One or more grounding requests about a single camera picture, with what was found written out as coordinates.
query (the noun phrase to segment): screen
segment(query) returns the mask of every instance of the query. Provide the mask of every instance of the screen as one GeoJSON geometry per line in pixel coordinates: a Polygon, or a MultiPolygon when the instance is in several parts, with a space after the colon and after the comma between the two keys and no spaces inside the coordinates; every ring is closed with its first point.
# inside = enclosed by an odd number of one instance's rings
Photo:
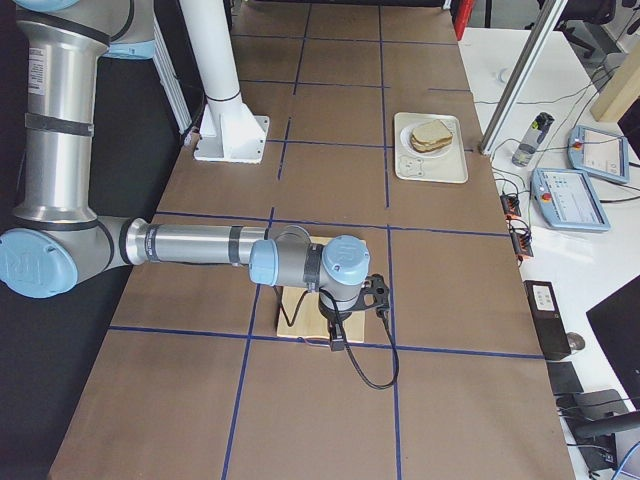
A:
{"type": "MultiPolygon", "coordinates": [[[[640,396],[640,277],[589,310],[587,318],[626,392],[640,396]]],[[[633,404],[640,408],[640,398],[633,404]]]]}
{"type": "Polygon", "coordinates": [[[604,223],[581,174],[544,172],[544,179],[560,220],[569,223],[604,223]]]}
{"type": "Polygon", "coordinates": [[[583,165],[612,175],[622,175],[621,140],[616,141],[615,138],[613,135],[585,130],[583,165]]]}

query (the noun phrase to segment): white column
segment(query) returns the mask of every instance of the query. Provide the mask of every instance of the white column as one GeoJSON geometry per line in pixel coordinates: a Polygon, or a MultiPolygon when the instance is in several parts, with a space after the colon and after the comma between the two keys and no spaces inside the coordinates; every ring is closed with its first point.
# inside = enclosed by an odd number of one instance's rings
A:
{"type": "Polygon", "coordinates": [[[195,157],[260,162],[269,119],[242,103],[222,0],[180,0],[180,6],[207,96],[195,157]]]}

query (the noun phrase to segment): bread slice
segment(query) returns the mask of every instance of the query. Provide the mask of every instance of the bread slice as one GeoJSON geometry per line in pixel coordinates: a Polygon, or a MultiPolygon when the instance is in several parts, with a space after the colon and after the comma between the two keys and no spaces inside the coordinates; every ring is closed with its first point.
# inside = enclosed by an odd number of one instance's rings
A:
{"type": "Polygon", "coordinates": [[[420,153],[433,152],[450,145],[453,134],[440,120],[418,125],[411,132],[411,146],[420,153]]]}

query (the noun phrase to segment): black strap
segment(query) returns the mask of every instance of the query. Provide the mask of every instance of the black strap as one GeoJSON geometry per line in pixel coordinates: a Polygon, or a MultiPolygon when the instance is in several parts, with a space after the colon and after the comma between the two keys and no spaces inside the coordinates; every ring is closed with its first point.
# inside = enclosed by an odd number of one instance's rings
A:
{"type": "Polygon", "coordinates": [[[60,30],[67,30],[68,32],[77,33],[83,37],[91,38],[97,42],[109,46],[109,35],[99,30],[96,30],[85,25],[81,25],[64,18],[55,17],[53,15],[47,15],[46,13],[33,12],[31,10],[18,10],[16,12],[16,21],[18,22],[34,22],[42,23],[49,27],[59,28],[60,30]]]}
{"type": "Polygon", "coordinates": [[[307,259],[304,262],[302,280],[310,291],[314,292],[320,284],[320,263],[322,262],[323,245],[312,243],[307,248],[307,259]]]}
{"type": "Polygon", "coordinates": [[[236,98],[238,95],[240,95],[240,90],[238,90],[238,93],[236,93],[235,95],[229,97],[229,98],[213,98],[210,97],[209,95],[206,95],[206,97],[211,100],[212,102],[228,102],[230,100],[233,100],[234,98],[236,98]]]}
{"type": "Polygon", "coordinates": [[[93,137],[93,124],[62,120],[61,118],[47,117],[37,113],[24,114],[24,126],[29,130],[41,130],[45,132],[66,133],[80,137],[93,137]]]}
{"type": "Polygon", "coordinates": [[[111,232],[109,232],[107,227],[100,220],[98,220],[98,228],[102,230],[102,233],[104,233],[104,236],[107,237],[107,241],[109,242],[109,261],[102,269],[102,271],[104,272],[107,268],[109,268],[109,265],[111,265],[111,262],[113,261],[113,257],[116,253],[116,248],[113,243],[113,238],[111,238],[111,232]]]}
{"type": "Polygon", "coordinates": [[[88,222],[41,222],[39,220],[29,220],[22,217],[14,216],[16,225],[31,228],[33,230],[44,230],[49,232],[77,232],[80,230],[89,230],[98,226],[98,219],[88,222]]]}
{"type": "Polygon", "coordinates": [[[120,238],[118,239],[118,248],[120,249],[120,257],[124,260],[124,263],[127,265],[133,265],[131,260],[129,259],[129,255],[127,255],[127,233],[129,233],[129,227],[135,221],[135,218],[130,218],[122,225],[120,229],[120,238]]]}
{"type": "Polygon", "coordinates": [[[234,225],[229,232],[229,263],[240,264],[240,234],[242,227],[234,225]]]}

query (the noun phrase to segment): label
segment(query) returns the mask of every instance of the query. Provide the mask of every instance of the label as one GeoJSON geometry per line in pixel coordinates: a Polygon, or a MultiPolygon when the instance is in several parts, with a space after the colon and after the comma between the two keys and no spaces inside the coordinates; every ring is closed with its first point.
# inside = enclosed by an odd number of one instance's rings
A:
{"type": "Polygon", "coordinates": [[[47,52],[44,48],[29,49],[29,93],[44,95],[47,52]]]}
{"type": "Polygon", "coordinates": [[[533,286],[533,297],[536,300],[538,310],[546,312],[555,312],[553,298],[551,298],[551,289],[543,285],[533,286]]]}

